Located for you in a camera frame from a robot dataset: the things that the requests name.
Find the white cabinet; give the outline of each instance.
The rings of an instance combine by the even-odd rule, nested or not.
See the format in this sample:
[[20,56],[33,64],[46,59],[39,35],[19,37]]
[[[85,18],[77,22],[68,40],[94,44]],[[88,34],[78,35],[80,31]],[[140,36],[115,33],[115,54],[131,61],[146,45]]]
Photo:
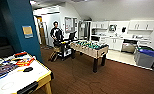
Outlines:
[[114,43],[114,45],[113,45],[113,49],[114,49],[114,50],[117,50],[117,51],[121,51],[123,41],[124,41],[124,40],[121,40],[121,39],[115,39],[115,43]]
[[146,21],[138,21],[136,29],[137,30],[146,30],[147,22]]
[[130,21],[129,30],[153,30],[154,21]]
[[102,29],[108,29],[108,22],[102,22],[101,23],[101,28]]
[[112,39],[112,38],[106,38],[107,39],[107,45],[109,45],[109,49],[121,51],[123,39]]
[[107,38],[106,37],[100,37],[99,41],[103,42],[103,43],[106,43],[107,42]]
[[154,21],[147,21],[147,30],[153,30],[154,29]]
[[107,45],[109,45],[109,49],[113,49],[114,39],[107,38]]
[[96,27],[97,27],[97,23],[96,23],[96,22],[92,22],[91,24],[92,24],[92,25],[91,25],[92,28],[96,28]]
[[92,22],[92,28],[98,29],[107,29],[108,28],[108,21],[105,22]]

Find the countertop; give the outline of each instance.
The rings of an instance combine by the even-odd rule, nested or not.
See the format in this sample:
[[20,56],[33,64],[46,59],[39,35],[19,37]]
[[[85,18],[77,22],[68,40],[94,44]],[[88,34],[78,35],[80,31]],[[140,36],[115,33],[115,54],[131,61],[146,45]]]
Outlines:
[[95,36],[95,37],[100,37],[100,38],[112,38],[112,39],[127,39],[127,40],[136,40],[136,41],[140,41],[140,42],[151,42],[150,40],[145,40],[145,39],[138,39],[138,38],[124,38],[124,37],[114,37],[114,36],[103,36],[103,35],[91,35],[91,36]]

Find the white floor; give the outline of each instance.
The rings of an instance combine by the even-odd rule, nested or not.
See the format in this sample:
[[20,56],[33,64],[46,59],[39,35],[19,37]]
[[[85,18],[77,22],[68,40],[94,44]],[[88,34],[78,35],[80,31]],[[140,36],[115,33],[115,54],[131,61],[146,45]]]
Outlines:
[[136,62],[134,61],[134,54],[131,53],[108,50],[107,59],[136,66]]

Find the appliance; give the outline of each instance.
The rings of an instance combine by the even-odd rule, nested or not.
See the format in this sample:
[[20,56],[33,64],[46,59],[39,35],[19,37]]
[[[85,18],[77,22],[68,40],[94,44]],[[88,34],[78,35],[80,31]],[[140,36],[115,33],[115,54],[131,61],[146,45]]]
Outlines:
[[123,28],[122,28],[122,33],[124,33],[124,32],[125,32],[125,30],[126,30],[126,27],[123,27]]
[[137,41],[136,40],[124,39],[121,51],[122,52],[134,53],[136,46],[137,46]]
[[109,31],[116,31],[117,25],[110,25]]
[[79,21],[78,38],[82,40],[89,40],[90,38],[90,25],[89,21]]
[[99,40],[100,40],[100,37],[97,37],[97,36],[91,36],[91,40],[93,40],[93,41],[99,41]]

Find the person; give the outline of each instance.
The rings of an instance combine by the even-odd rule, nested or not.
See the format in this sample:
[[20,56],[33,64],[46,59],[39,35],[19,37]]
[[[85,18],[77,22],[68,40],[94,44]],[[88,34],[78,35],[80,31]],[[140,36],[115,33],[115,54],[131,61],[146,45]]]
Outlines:
[[53,23],[53,25],[54,25],[54,28],[51,30],[50,35],[51,35],[51,37],[54,39],[54,42],[53,42],[54,46],[60,46],[59,43],[60,43],[61,41],[63,41],[62,30],[60,30],[60,29],[58,28],[58,22],[57,22],[57,21],[55,21],[55,22]]

